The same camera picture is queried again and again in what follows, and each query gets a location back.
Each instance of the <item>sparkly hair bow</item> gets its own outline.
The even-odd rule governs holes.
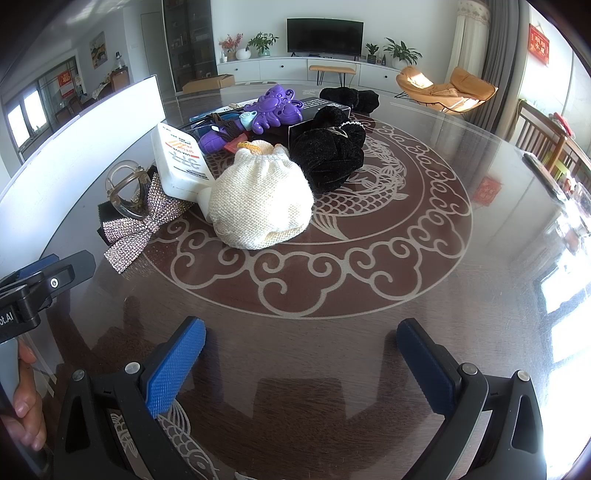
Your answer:
[[[131,265],[144,250],[152,235],[165,223],[181,216],[194,204],[167,196],[154,173],[147,196],[148,215],[142,220],[117,218],[102,222],[104,239],[111,246],[105,257],[118,273]]]

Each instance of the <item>television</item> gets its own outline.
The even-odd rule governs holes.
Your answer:
[[[288,18],[287,51],[361,56],[363,22]]]

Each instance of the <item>human hand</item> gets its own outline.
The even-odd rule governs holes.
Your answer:
[[[35,378],[31,367],[37,359],[33,351],[21,340],[18,341],[18,370],[20,383],[14,392],[14,410],[21,421],[2,416],[4,426],[10,437],[25,446],[39,451],[45,445],[47,431],[43,419],[41,395],[35,388]]]

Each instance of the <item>chair cushion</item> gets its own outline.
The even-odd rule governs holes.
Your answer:
[[[481,80],[460,67],[453,69],[450,82],[457,89],[460,96],[472,97],[483,102],[491,98],[497,91],[494,85]]]

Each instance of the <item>glass tabletop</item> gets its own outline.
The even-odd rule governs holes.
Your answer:
[[[320,93],[289,87],[299,99]],[[170,99],[167,122],[268,88]],[[195,207],[118,275],[96,233],[105,173],[91,185],[45,253],[88,249],[96,274],[58,297],[31,332],[50,374],[50,438],[75,369],[141,361],[195,315],[207,342],[177,397],[186,424],[171,428],[203,478],[401,478],[443,419],[393,341],[414,317],[459,362],[489,375],[529,372],[548,478],[569,469],[591,436],[581,381],[591,361],[591,270],[576,214],[520,150],[461,118],[381,96],[355,119],[368,135],[364,167],[317,200],[305,232],[263,251],[224,246]],[[127,158],[153,162],[149,134],[117,161]],[[207,160],[218,176],[232,157]]]

